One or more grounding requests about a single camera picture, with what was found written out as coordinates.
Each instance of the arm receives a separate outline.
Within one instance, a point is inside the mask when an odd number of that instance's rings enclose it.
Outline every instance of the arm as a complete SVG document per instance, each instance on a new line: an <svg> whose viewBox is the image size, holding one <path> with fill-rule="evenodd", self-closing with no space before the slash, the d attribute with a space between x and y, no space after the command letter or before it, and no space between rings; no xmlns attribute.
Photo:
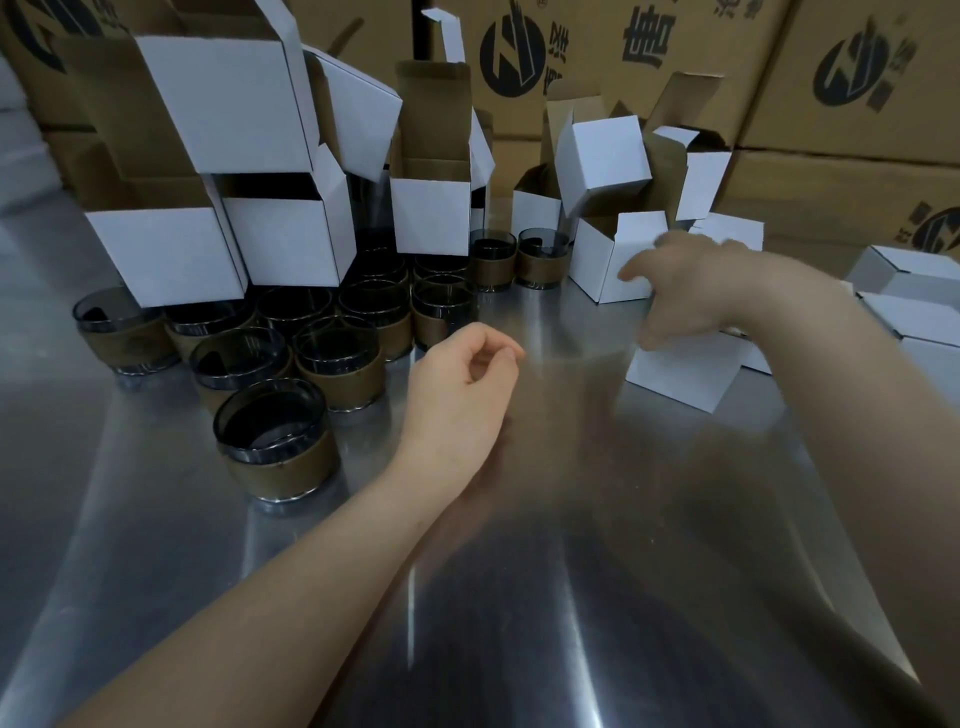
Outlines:
<svg viewBox="0 0 960 728"><path fill-rule="evenodd" d="M397 570L486 460L522 356L480 324L431 349L386 472L62 725L307 725Z"/></svg>
<svg viewBox="0 0 960 728"><path fill-rule="evenodd" d="M620 276L657 292L645 349L725 326L755 340L904 651L960 718L957 414L856 299L796 260L674 232Z"/></svg>

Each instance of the glass cup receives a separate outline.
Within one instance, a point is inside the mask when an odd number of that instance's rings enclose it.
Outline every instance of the glass cup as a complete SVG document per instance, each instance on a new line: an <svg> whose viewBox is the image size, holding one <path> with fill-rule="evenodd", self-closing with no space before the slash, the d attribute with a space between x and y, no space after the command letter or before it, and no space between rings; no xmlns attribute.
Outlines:
<svg viewBox="0 0 960 728"><path fill-rule="evenodd" d="M556 288L566 276L570 238L565 232L530 228L520 233L516 282L527 288Z"/></svg>
<svg viewBox="0 0 960 728"><path fill-rule="evenodd" d="M235 328L214 334L188 360L204 406L215 414L237 390L264 379L289 376L293 355L279 331Z"/></svg>
<svg viewBox="0 0 960 728"><path fill-rule="evenodd" d="M477 320L476 288L461 276L430 276L414 283L414 341L429 349Z"/></svg>
<svg viewBox="0 0 960 728"><path fill-rule="evenodd" d="M413 349L410 288L384 279L362 280L342 288L340 310L369 321L380 336L384 358L395 361Z"/></svg>
<svg viewBox="0 0 960 728"><path fill-rule="evenodd" d="M387 248L358 252L347 271L347 280L356 282L371 279L408 285L410 276L407 273L407 261Z"/></svg>
<svg viewBox="0 0 960 728"><path fill-rule="evenodd" d="M105 288L73 307L77 330L93 353L120 375L148 375L180 361L160 308L141 308L123 286Z"/></svg>
<svg viewBox="0 0 960 728"><path fill-rule="evenodd" d="M387 386L379 334L356 316L327 316L294 337L300 375L324 391L331 412L353 412L374 403Z"/></svg>
<svg viewBox="0 0 960 728"><path fill-rule="evenodd" d="M328 288L281 285L271 288L256 302L256 312L269 328L275 328L288 342L314 319L334 311Z"/></svg>
<svg viewBox="0 0 960 728"><path fill-rule="evenodd" d="M516 238L506 231L470 233L469 278L481 291L505 291L514 282Z"/></svg>
<svg viewBox="0 0 960 728"><path fill-rule="evenodd" d="M183 361L208 336L232 328L250 326L253 305L250 301L211 301L168 305L163 309L167 333Z"/></svg>
<svg viewBox="0 0 960 728"><path fill-rule="evenodd" d="M428 276L467 276L470 259L466 255L414 255L414 279Z"/></svg>
<svg viewBox="0 0 960 728"><path fill-rule="evenodd" d="M302 379L267 379L234 393L217 410L213 434L233 477L271 503L309 496L340 465L324 394Z"/></svg>

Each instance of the hand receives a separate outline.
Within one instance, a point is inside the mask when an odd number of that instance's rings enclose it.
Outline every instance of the hand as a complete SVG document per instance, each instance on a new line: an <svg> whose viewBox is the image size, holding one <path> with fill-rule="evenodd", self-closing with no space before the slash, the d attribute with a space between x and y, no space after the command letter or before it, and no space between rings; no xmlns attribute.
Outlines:
<svg viewBox="0 0 960 728"><path fill-rule="evenodd" d="M657 294L640 325L640 347L651 351L674 336L742 327L760 256L736 240L717 245L706 235L671 231L653 250L630 258L617 277L645 277Z"/></svg>
<svg viewBox="0 0 960 728"><path fill-rule="evenodd" d="M432 347L410 371L395 463L459 496L496 442L525 355L484 324Z"/></svg>

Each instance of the person's left hand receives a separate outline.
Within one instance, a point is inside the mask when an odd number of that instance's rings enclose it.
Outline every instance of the person's left hand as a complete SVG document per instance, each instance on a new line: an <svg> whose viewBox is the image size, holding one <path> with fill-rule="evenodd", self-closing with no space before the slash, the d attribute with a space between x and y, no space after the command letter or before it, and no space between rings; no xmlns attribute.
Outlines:
<svg viewBox="0 0 960 728"><path fill-rule="evenodd" d="M425 485L460 495L496 442L526 353L505 333L470 324L437 344L410 371L395 463Z"/></svg>

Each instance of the metal table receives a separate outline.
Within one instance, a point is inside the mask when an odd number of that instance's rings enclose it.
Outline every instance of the metal table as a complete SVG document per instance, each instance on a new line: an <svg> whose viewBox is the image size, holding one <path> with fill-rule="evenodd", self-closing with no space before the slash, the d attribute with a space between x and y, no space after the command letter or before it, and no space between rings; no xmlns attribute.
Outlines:
<svg viewBox="0 0 960 728"><path fill-rule="evenodd" d="M120 381L75 333L70 304L115 274L69 198L2 221L0 256L0 725L31 728L370 482L410 361L337 418L336 477L265 506L228 478L182 365ZM316 723L867 724L869 691L825 672L792 615L839 615L852 631L824 640L909 665L774 380L742 370L711 417L624 382L644 302L567 281L480 310L529 353L505 436Z"/></svg>

